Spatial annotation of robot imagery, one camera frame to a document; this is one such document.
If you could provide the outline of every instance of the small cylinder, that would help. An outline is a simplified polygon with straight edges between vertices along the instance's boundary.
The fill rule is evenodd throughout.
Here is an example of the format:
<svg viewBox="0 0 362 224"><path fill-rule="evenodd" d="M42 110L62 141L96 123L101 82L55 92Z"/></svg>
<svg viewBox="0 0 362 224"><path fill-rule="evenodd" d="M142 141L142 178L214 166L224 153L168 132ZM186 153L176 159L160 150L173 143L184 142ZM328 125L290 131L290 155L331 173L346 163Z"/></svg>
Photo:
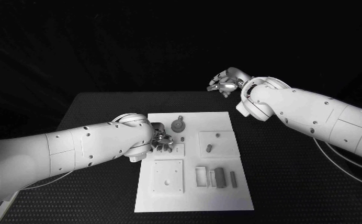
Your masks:
<svg viewBox="0 0 362 224"><path fill-rule="evenodd" d="M208 145L207 152L211 152L212 145Z"/></svg>
<svg viewBox="0 0 362 224"><path fill-rule="evenodd" d="M233 188L237 188L237 178L235 178L235 172L230 172L230 176L233 177Z"/></svg>
<svg viewBox="0 0 362 224"><path fill-rule="evenodd" d="M227 180L225 180L224 168L220 167L214 171L215 171L217 188L225 188Z"/></svg>

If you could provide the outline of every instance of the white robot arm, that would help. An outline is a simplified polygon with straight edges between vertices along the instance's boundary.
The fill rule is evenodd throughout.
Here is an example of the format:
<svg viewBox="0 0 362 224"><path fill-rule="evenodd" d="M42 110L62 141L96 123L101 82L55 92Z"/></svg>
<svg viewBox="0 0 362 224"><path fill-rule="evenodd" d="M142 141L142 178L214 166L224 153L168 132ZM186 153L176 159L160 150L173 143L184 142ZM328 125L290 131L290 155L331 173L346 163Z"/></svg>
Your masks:
<svg viewBox="0 0 362 224"><path fill-rule="evenodd" d="M31 184L91 167L120 156L132 162L155 148L173 147L162 123L142 114L124 114L113 122L0 140L0 201Z"/></svg>
<svg viewBox="0 0 362 224"><path fill-rule="evenodd" d="M237 68L218 74L209 85L208 91L218 89L225 97L241 88L237 109L246 117L267 121L276 114L287 127L362 156L361 108L273 77L250 77Z"/></svg>

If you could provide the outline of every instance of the black background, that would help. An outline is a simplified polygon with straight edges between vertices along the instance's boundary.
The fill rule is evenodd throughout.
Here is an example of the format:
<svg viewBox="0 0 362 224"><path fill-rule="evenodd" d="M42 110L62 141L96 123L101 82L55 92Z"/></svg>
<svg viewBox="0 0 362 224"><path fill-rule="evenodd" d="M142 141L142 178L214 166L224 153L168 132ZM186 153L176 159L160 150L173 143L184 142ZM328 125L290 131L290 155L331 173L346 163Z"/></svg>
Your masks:
<svg viewBox="0 0 362 224"><path fill-rule="evenodd" d="M205 91L231 66L362 105L361 0L0 0L0 12L3 138L55 130L81 92Z"/></svg>

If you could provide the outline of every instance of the textured table surface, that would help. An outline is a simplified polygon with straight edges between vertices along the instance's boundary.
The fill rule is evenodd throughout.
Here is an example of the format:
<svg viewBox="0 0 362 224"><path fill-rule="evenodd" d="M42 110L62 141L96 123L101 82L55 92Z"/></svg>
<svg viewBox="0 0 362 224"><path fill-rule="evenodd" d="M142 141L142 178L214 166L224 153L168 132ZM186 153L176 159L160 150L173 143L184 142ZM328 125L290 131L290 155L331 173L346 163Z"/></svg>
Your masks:
<svg viewBox="0 0 362 224"><path fill-rule="evenodd" d="M238 102L237 92L227 99L207 91L81 93L58 130L111 121L124 113L228 111L254 211L134 213L142 163L121 157L21 191L2 224L362 223L362 184L332 165L310 137L276 116L267 122L244 118Z"/></svg>

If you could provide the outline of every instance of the table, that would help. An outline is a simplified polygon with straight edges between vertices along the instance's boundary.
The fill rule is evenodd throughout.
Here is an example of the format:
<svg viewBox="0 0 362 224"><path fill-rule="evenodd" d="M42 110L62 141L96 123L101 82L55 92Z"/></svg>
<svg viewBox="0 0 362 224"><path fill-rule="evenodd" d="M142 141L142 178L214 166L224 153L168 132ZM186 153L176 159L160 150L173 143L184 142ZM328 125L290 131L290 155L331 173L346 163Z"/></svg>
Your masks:
<svg viewBox="0 0 362 224"><path fill-rule="evenodd" d="M140 162L121 157L22 191L2 224L361 223L362 184L332 165L310 137L276 116L267 122L244 118L238 102L238 92L230 98L207 91L81 93L58 130L111 121L124 113L228 111L254 211L134 213Z"/></svg>

